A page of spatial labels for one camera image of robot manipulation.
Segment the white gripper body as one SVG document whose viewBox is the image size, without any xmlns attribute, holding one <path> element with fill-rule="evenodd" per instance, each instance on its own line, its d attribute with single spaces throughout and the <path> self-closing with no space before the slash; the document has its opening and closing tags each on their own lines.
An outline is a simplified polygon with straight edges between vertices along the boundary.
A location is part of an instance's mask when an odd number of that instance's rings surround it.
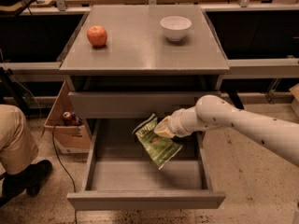
<svg viewBox="0 0 299 224">
<path fill-rule="evenodd" d="M 170 116 L 167 122 L 172 137 L 185 137 L 190 134 L 190 132 L 185 129 L 183 122 L 181 121 L 183 114 L 184 109 L 177 110 Z"/>
</svg>

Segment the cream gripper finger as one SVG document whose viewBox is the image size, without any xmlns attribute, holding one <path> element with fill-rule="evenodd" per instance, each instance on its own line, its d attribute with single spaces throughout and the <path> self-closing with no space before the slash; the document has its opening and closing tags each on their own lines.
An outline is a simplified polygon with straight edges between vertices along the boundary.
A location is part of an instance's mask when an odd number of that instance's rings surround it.
<svg viewBox="0 0 299 224">
<path fill-rule="evenodd" d="M 173 138 L 175 135 L 171 130 L 170 126 L 170 117 L 165 117 L 162 121 L 160 121 L 155 129 L 154 132 L 164 138 Z"/>
</svg>

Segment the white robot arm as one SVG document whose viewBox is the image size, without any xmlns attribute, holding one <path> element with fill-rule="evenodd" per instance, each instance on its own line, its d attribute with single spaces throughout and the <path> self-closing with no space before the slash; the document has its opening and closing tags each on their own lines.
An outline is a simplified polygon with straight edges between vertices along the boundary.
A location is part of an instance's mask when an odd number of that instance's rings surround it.
<svg viewBox="0 0 299 224">
<path fill-rule="evenodd" d="M 299 124 L 238 109 L 215 95 L 201 97 L 195 106 L 180 109 L 160 121 L 154 132 L 164 138 L 185 137 L 220 126 L 231 127 L 299 166 Z"/>
</svg>

